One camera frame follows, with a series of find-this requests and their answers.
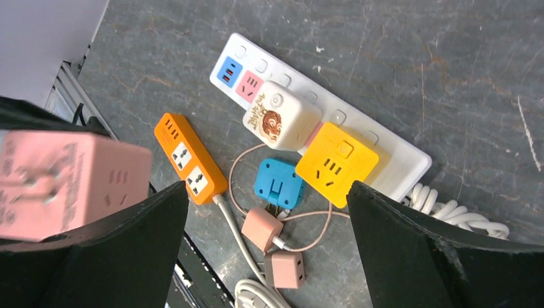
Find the white cube socket adapter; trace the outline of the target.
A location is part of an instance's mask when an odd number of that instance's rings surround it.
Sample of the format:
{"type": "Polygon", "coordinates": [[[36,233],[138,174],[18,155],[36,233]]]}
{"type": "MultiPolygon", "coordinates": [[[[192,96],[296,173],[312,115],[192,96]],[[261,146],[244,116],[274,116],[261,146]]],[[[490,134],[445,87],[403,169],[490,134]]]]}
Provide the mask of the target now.
{"type": "Polygon", "coordinates": [[[299,151],[321,120],[322,111],[317,106],[274,81],[265,81],[242,123],[274,150],[299,151]]]}

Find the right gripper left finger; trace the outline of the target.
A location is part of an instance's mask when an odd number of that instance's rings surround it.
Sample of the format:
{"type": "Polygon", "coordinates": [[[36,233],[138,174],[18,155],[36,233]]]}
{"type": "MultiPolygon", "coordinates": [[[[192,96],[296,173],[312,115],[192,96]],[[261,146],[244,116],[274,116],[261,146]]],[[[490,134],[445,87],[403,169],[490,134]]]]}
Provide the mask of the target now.
{"type": "Polygon", "coordinates": [[[188,207],[176,182],[43,241],[1,241],[1,306],[165,306],[188,207]]]}

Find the white multicolour power strip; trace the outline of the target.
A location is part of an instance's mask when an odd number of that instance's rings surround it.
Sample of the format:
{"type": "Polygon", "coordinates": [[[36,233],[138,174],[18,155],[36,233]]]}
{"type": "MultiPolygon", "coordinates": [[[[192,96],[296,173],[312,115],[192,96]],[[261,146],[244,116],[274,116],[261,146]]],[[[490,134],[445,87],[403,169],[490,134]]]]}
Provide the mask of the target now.
{"type": "Polygon", "coordinates": [[[428,154],[366,115],[361,107],[353,107],[246,37],[232,33],[209,80],[246,110],[249,100],[237,93],[246,73],[255,75],[257,80],[273,80],[283,85],[316,105],[322,111],[324,122],[360,133],[386,150],[391,160],[371,187],[387,197],[401,201],[431,167],[428,154]]]}

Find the yellow cube socket adapter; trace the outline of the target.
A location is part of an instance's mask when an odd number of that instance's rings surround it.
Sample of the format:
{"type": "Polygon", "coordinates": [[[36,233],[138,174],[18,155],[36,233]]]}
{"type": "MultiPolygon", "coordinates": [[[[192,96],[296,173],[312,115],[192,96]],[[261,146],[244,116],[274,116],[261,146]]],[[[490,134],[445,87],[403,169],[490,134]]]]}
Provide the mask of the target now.
{"type": "Polygon", "coordinates": [[[295,172],[338,209],[355,181],[372,184],[390,154],[361,134],[327,122],[319,129],[295,172]]]}

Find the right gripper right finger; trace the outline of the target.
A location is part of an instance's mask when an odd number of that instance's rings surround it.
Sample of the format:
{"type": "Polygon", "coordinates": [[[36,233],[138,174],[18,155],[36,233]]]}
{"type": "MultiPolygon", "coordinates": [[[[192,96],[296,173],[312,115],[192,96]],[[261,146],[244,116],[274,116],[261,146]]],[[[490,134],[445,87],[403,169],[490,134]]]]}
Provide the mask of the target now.
{"type": "Polygon", "coordinates": [[[374,307],[542,307],[543,247],[476,234],[356,181],[347,197],[374,307]]]}

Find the large pink cube adapter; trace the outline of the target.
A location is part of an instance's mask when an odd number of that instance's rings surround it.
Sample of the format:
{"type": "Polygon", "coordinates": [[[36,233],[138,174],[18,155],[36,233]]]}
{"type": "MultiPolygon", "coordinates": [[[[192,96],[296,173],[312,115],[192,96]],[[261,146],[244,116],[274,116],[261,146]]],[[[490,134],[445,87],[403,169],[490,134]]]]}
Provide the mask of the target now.
{"type": "Polygon", "coordinates": [[[1,237],[39,242],[145,200],[152,152],[83,132],[12,130],[1,144],[1,237]]]}

